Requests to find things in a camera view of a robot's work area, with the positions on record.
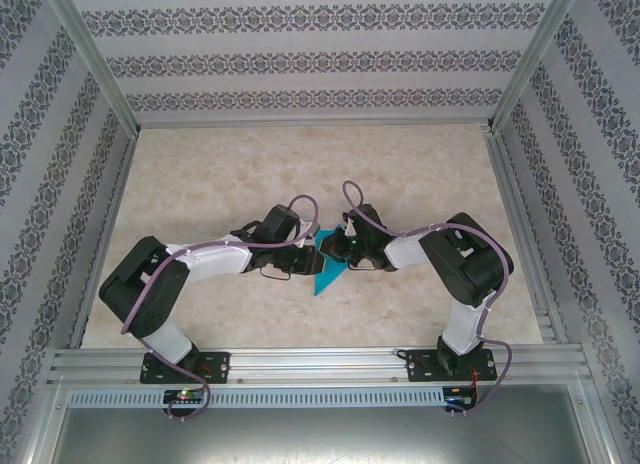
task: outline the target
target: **blue triangular object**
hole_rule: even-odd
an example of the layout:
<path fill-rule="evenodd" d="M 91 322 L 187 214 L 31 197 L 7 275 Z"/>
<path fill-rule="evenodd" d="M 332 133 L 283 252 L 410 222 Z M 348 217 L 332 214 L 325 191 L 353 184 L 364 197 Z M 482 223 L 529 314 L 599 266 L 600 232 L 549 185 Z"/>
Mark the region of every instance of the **blue triangular object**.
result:
<path fill-rule="evenodd" d="M 334 232 L 335 229 L 331 231 L 318 231 L 318 234 L 316 234 L 316 249 L 319 250 L 322 240 Z M 317 296 L 329 287 L 329 284 L 335 281 L 335 279 L 342 274 L 345 269 L 347 269 L 346 262 L 334 261 L 330 257 L 325 256 L 324 270 L 320 274 L 315 275 L 316 288 L 313 291 L 313 295 Z"/>

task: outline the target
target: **enclosure wall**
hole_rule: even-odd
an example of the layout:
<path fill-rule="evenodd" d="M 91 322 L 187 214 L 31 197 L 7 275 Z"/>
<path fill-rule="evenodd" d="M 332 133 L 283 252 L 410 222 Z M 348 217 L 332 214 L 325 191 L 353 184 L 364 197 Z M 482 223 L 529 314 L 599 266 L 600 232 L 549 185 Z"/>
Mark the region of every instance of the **enclosure wall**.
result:
<path fill-rule="evenodd" d="M 123 168 L 121 128 L 48 0 L 0 0 L 0 463 L 64 348 Z"/>
<path fill-rule="evenodd" d="M 576 0 L 502 136 L 564 325 L 640 460 L 640 0 Z"/>
<path fill-rule="evenodd" d="M 139 121 L 492 115 L 551 0 L 73 0 Z"/>

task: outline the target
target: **patterned wallpaper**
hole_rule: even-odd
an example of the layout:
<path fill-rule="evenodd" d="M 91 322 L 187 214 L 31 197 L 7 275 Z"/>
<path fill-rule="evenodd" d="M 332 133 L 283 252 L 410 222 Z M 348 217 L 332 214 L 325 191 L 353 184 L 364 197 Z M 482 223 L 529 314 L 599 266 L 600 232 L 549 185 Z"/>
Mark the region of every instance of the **patterned wallpaper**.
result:
<path fill-rule="evenodd" d="M 490 117 L 550 0 L 74 0 L 142 123 Z"/>
<path fill-rule="evenodd" d="M 503 129 L 623 462 L 640 462 L 640 0 L 576 0 Z"/>
<path fill-rule="evenodd" d="M 47 0 L 0 0 L 0 463 L 69 345 L 129 145 Z"/>

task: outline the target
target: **black bracket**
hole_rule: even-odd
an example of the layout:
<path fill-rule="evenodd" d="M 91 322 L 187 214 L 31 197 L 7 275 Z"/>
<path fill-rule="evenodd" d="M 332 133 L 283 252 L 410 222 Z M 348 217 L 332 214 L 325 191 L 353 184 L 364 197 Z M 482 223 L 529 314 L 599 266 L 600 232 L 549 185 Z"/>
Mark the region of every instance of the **black bracket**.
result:
<path fill-rule="evenodd" d="M 231 354 L 228 352 L 200 352 L 193 374 L 208 384 L 226 384 Z M 152 353 L 147 352 L 140 371 L 142 384 L 197 384 L 197 381 L 165 366 Z"/>
<path fill-rule="evenodd" d="M 473 360 L 456 370 L 455 375 L 450 375 L 442 367 L 437 349 L 399 350 L 396 355 L 407 363 L 409 382 L 472 381 L 474 369 L 478 381 L 495 381 L 498 378 L 493 353 L 489 349 L 478 351 Z"/>

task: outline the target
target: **marble floor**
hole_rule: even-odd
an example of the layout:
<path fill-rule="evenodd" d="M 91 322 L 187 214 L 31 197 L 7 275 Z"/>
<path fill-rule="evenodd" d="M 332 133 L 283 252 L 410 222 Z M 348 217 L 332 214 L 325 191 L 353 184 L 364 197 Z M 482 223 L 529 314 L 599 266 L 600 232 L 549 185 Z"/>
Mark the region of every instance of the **marble floor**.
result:
<path fill-rule="evenodd" d="M 469 213 L 511 254 L 516 270 L 485 335 L 542 342 L 481 130 L 475 125 L 143 130 L 101 281 L 142 237 L 164 243 L 217 238 L 299 193 L 332 228 L 352 179 L 391 229 Z M 301 202 L 296 211 L 312 215 Z M 185 288 L 173 320 L 199 347 L 433 346 L 451 298 L 427 266 L 346 272 L 320 296 L 313 278 L 258 272 Z M 139 347 L 96 298 L 84 348 Z"/>

